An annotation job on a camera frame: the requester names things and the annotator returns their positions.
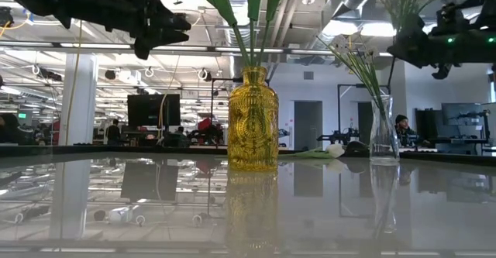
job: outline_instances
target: green plant stem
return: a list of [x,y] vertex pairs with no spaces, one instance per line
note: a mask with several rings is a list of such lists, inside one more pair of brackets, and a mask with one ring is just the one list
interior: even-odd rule
[[243,56],[245,66],[250,66],[250,58],[248,57],[248,53],[246,52],[245,43],[243,43],[243,39],[241,38],[241,32],[239,31],[239,27],[237,25],[234,25],[232,26],[232,30],[236,35],[236,41],[238,42],[239,50],[241,50],[241,55]]
[[257,39],[255,39],[255,21],[250,19],[250,63],[255,66],[255,43]]
[[260,48],[260,54],[258,55],[258,61],[257,61],[258,66],[262,65],[262,58],[264,57],[265,43],[267,41],[267,37],[269,36],[269,25],[270,25],[270,22],[267,21],[267,23],[265,24],[265,30],[263,31],[262,46]]

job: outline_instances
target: computer screen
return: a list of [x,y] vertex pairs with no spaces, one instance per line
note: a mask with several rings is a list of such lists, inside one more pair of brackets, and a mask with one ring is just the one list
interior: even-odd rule
[[[167,95],[162,109],[165,126],[181,125],[180,95]],[[128,95],[129,126],[158,126],[160,105],[164,95]]]
[[480,126],[483,119],[478,116],[482,106],[478,103],[442,103],[443,123],[447,126]]

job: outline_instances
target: door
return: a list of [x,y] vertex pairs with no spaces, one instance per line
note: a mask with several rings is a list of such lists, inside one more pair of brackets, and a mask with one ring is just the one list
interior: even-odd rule
[[317,138],[322,135],[322,102],[294,102],[294,149],[315,149],[322,146]]
[[360,141],[367,145],[370,143],[373,120],[372,103],[358,102],[358,133],[360,134]]

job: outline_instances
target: glass table surface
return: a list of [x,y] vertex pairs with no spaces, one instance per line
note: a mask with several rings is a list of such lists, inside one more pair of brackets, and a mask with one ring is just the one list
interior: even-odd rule
[[0,257],[496,256],[496,170],[364,158],[0,158]]

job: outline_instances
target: person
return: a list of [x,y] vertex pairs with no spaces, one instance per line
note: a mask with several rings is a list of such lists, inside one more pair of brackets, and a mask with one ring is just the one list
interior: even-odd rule
[[0,143],[16,143],[19,145],[28,145],[33,136],[33,131],[23,130],[20,127],[17,117],[13,114],[0,115]]
[[117,126],[119,120],[112,120],[112,125],[107,128],[107,145],[118,146],[121,142],[121,129]]
[[394,127],[396,128],[396,135],[398,135],[400,144],[402,146],[408,146],[410,142],[408,136],[417,135],[417,132],[410,128],[406,115],[397,115],[395,122],[396,125]]
[[184,135],[184,127],[179,126],[175,132],[176,134]]

